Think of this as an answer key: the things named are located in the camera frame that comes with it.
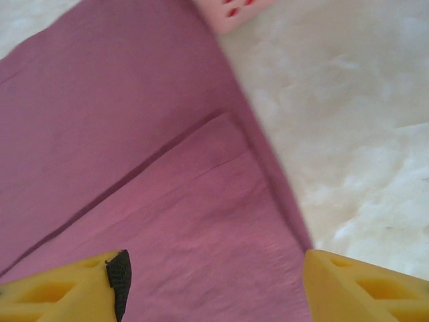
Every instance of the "black rubber pad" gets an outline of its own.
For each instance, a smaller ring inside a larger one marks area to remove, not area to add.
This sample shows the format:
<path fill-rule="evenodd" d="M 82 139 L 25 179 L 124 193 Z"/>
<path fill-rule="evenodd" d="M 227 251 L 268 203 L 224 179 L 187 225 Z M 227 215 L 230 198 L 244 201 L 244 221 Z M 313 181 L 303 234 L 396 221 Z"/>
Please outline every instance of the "black rubber pad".
<path fill-rule="evenodd" d="M 121 251 L 110 262 L 106 261 L 110 287 L 115 291 L 116 320 L 121 322 L 131 287 L 131 261 L 127 250 Z"/>

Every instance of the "white fur rug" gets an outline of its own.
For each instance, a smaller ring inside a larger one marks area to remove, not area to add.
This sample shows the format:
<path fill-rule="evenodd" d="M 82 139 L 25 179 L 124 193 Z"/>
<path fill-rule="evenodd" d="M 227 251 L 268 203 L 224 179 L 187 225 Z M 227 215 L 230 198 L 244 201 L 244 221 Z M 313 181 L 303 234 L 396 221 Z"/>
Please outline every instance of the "white fur rug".
<path fill-rule="evenodd" d="M 3 0 L 0 57 L 77 0 Z M 315 246 L 429 280 L 429 1 L 279 0 L 220 43 Z"/>

